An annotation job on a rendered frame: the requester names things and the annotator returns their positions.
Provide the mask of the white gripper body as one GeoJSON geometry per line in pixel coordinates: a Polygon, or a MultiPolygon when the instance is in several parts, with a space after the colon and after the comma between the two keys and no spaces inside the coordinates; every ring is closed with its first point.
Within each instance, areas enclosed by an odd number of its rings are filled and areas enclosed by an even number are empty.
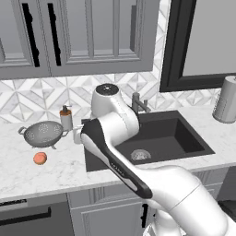
{"type": "Polygon", "coordinates": [[[77,145],[82,143],[81,137],[80,137],[82,128],[83,128],[83,124],[77,125],[73,128],[73,139],[74,139],[74,143],[77,145]]]}

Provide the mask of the grey metal colander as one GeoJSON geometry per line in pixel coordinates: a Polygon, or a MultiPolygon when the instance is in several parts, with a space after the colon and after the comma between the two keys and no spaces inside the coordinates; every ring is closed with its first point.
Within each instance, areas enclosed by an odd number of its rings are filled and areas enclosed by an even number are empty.
{"type": "Polygon", "coordinates": [[[18,133],[24,136],[25,141],[33,148],[52,148],[69,133],[63,126],[54,121],[45,121],[33,124],[29,127],[22,126],[18,133]]]}

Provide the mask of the orange peach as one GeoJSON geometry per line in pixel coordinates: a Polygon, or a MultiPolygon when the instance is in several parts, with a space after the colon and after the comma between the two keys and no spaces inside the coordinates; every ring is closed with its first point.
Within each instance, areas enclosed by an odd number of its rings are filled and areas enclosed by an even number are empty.
{"type": "Polygon", "coordinates": [[[47,155],[44,152],[36,153],[33,158],[33,161],[38,165],[44,164],[46,160],[47,160],[47,155]]]}

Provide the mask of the dark grey sink faucet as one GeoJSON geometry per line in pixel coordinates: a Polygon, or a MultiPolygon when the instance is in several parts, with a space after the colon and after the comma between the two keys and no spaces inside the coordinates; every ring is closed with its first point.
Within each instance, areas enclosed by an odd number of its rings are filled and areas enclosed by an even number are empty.
{"type": "Polygon", "coordinates": [[[140,100],[140,94],[138,92],[134,92],[132,95],[132,109],[136,112],[151,112],[151,110],[148,107],[148,101],[140,100]]]}

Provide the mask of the black sink basin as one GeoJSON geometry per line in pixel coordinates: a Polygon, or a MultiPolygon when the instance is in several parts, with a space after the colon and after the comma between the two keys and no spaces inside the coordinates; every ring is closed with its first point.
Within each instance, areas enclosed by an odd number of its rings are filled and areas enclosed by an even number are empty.
{"type": "Polygon", "coordinates": [[[134,165],[214,154],[178,111],[142,113],[139,119],[139,133],[116,147],[134,165]]]}

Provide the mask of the soap dispenser bottle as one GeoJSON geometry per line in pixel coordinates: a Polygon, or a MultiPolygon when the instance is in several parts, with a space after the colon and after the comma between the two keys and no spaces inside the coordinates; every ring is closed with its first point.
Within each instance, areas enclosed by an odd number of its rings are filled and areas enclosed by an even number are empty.
{"type": "Polygon", "coordinates": [[[68,106],[64,105],[60,111],[61,125],[65,130],[71,131],[73,129],[72,112],[68,106]]]}

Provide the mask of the grey false drawer front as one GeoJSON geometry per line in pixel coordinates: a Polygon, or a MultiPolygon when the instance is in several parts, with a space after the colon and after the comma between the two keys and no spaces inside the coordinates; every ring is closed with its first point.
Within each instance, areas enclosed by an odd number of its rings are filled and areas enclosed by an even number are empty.
{"type": "Polygon", "coordinates": [[[90,203],[97,202],[108,197],[126,195],[133,196],[134,193],[124,184],[95,187],[86,190],[75,191],[68,194],[69,198],[72,201],[76,200],[77,198],[82,198],[83,200],[87,200],[90,203]]]}

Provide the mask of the grey lower cupboard door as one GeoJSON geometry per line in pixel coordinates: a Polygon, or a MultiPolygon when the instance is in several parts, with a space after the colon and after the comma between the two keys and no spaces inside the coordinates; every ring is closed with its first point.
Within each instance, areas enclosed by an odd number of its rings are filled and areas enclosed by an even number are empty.
{"type": "MultiPolygon", "coordinates": [[[[142,236],[143,215],[139,198],[111,201],[70,210],[75,236],[142,236]]],[[[155,210],[148,206],[146,226],[154,219],[155,210]]]]}

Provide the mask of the grey cupboard door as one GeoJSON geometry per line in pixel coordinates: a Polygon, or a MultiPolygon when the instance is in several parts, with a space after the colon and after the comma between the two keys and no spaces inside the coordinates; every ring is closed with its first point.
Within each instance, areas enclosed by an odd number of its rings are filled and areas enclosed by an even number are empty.
{"type": "Polygon", "coordinates": [[[56,77],[112,73],[112,0],[39,0],[51,74],[56,77]],[[48,13],[53,3],[61,50],[54,56],[48,13]]]}
{"type": "MultiPolygon", "coordinates": [[[[143,215],[139,198],[111,201],[70,210],[75,236],[142,236],[143,215]]],[[[148,206],[146,226],[154,219],[155,210],[148,206]]]]}
{"type": "Polygon", "coordinates": [[[44,39],[39,0],[0,0],[0,79],[48,77],[50,68],[44,39]],[[22,3],[29,5],[33,17],[39,67],[33,63],[22,3]]]}
{"type": "Polygon", "coordinates": [[[159,0],[137,0],[135,53],[119,54],[120,1],[112,0],[112,71],[128,73],[151,71],[159,16],[159,0]]]}

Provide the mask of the dark grey dishwasher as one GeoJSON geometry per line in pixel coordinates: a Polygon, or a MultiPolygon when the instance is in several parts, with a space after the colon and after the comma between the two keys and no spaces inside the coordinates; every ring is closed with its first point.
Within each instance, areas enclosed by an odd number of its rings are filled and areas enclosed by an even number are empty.
{"type": "Polygon", "coordinates": [[[0,236],[74,236],[66,194],[0,202],[0,220],[43,213],[48,207],[50,218],[0,226],[0,236]]]}

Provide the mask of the grey upper cupboard door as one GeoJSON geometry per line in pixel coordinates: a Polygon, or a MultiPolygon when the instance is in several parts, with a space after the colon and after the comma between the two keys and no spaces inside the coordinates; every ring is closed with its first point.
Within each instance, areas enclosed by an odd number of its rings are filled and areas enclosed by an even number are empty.
{"type": "Polygon", "coordinates": [[[44,39],[39,0],[0,0],[0,79],[48,77],[50,68],[44,39]],[[29,5],[33,17],[39,67],[33,63],[22,3],[29,5]]]}
{"type": "Polygon", "coordinates": [[[135,53],[119,54],[120,1],[112,0],[112,71],[128,73],[151,71],[159,16],[159,0],[137,0],[135,53]]]}
{"type": "Polygon", "coordinates": [[[39,0],[51,74],[56,77],[112,73],[112,0],[39,0]],[[53,3],[61,50],[54,56],[48,13],[53,3]]]}

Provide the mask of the black framed window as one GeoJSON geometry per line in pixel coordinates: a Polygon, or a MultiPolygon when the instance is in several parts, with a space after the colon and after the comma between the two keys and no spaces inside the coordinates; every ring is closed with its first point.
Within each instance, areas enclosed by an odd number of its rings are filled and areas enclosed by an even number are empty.
{"type": "Polygon", "coordinates": [[[236,75],[236,71],[233,73],[211,75],[183,75],[196,1],[197,0],[171,0],[159,85],[160,92],[217,89],[222,87],[225,76],[236,75]]]}

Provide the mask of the grey lower cupboard run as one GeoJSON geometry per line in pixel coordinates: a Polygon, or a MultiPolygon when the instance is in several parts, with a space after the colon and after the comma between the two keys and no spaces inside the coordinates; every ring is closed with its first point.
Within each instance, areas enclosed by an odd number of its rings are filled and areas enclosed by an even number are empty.
{"type": "Polygon", "coordinates": [[[193,175],[195,175],[202,182],[202,184],[214,198],[217,198],[228,170],[228,168],[219,168],[212,170],[193,171],[193,175]]]}

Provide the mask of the paper towel roll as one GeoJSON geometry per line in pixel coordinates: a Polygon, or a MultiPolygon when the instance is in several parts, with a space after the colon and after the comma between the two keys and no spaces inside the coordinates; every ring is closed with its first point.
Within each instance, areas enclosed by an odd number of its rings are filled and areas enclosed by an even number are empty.
{"type": "Polygon", "coordinates": [[[232,124],[236,121],[236,76],[225,77],[213,117],[224,124],[232,124]]]}

